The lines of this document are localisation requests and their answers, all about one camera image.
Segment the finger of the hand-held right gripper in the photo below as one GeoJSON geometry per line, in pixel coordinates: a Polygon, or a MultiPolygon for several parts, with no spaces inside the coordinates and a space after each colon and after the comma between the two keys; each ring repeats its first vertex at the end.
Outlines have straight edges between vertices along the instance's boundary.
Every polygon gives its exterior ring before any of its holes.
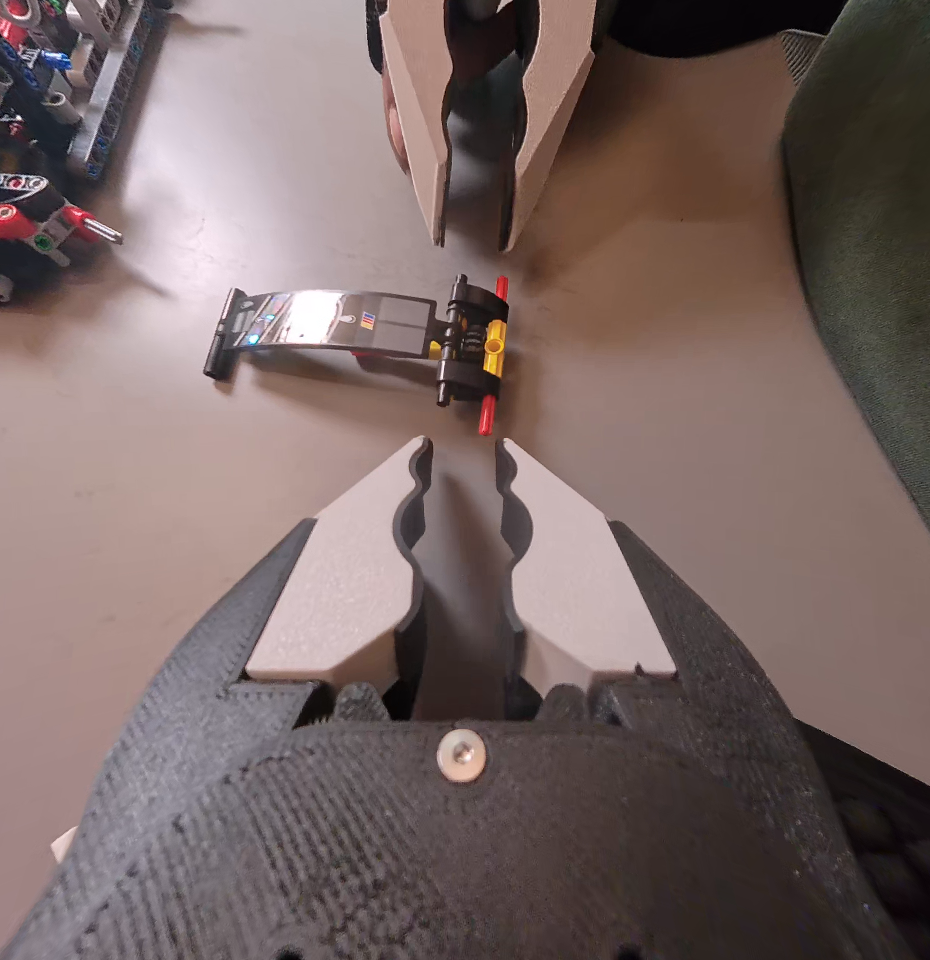
{"type": "Polygon", "coordinates": [[[512,251],[543,192],[595,60],[596,1],[519,2],[521,76],[499,247],[512,251]]]}
{"type": "Polygon", "coordinates": [[[447,130],[454,65],[443,1],[389,1],[379,18],[409,174],[433,245],[445,242],[451,173],[447,130]]]}

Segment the lego car chassis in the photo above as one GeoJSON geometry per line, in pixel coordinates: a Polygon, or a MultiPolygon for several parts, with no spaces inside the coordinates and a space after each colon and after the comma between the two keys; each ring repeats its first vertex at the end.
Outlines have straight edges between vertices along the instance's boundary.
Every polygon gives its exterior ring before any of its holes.
{"type": "Polygon", "coordinates": [[[121,231],[77,200],[99,183],[174,2],[0,1],[0,306],[121,231]]]}

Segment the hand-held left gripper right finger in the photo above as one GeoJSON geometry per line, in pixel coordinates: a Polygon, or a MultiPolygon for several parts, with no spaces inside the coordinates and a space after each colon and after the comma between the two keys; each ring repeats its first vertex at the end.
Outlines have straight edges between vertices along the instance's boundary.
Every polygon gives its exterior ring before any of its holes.
{"type": "Polygon", "coordinates": [[[542,699],[634,676],[674,678],[674,658],[613,533],[583,495],[510,438],[495,444],[500,534],[512,560],[509,669],[542,699]]]}

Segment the black yellow lego wing assembly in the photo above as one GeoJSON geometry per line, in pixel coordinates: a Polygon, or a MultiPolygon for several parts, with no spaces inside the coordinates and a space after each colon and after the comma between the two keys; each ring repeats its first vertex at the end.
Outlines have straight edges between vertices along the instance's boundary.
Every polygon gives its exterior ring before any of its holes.
{"type": "Polygon", "coordinates": [[[224,383],[244,354],[275,351],[427,362],[434,367],[436,404],[479,404],[478,432],[489,437],[504,379],[508,294],[505,274],[489,290],[460,273],[444,309],[433,299],[378,291],[247,294],[233,287],[215,324],[203,375],[224,383]]]}

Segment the person's right hand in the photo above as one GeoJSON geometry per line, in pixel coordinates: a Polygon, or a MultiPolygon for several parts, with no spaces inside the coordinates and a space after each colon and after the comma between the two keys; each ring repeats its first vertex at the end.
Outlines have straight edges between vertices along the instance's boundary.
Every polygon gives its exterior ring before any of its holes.
{"type": "Polygon", "coordinates": [[[395,160],[399,164],[399,169],[403,174],[410,174],[410,162],[397,108],[397,102],[386,68],[383,68],[382,70],[381,79],[383,110],[388,141],[395,160]]]}

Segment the person's green sweatshirt torso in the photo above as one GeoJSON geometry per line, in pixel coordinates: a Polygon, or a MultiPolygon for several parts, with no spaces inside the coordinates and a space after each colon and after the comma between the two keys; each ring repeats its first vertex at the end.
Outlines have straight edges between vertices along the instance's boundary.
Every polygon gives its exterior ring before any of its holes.
{"type": "Polygon", "coordinates": [[[820,340],[930,534],[930,1],[843,8],[782,154],[820,340]]]}

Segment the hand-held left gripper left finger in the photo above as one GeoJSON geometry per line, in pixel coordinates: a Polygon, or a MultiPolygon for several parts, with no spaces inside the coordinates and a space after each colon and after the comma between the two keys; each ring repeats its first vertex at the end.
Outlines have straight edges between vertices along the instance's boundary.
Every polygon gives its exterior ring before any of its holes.
{"type": "Polygon", "coordinates": [[[246,663],[251,679],[379,694],[400,684],[415,697],[427,637],[412,550],[433,458],[432,441],[414,437],[316,515],[246,663]]]}

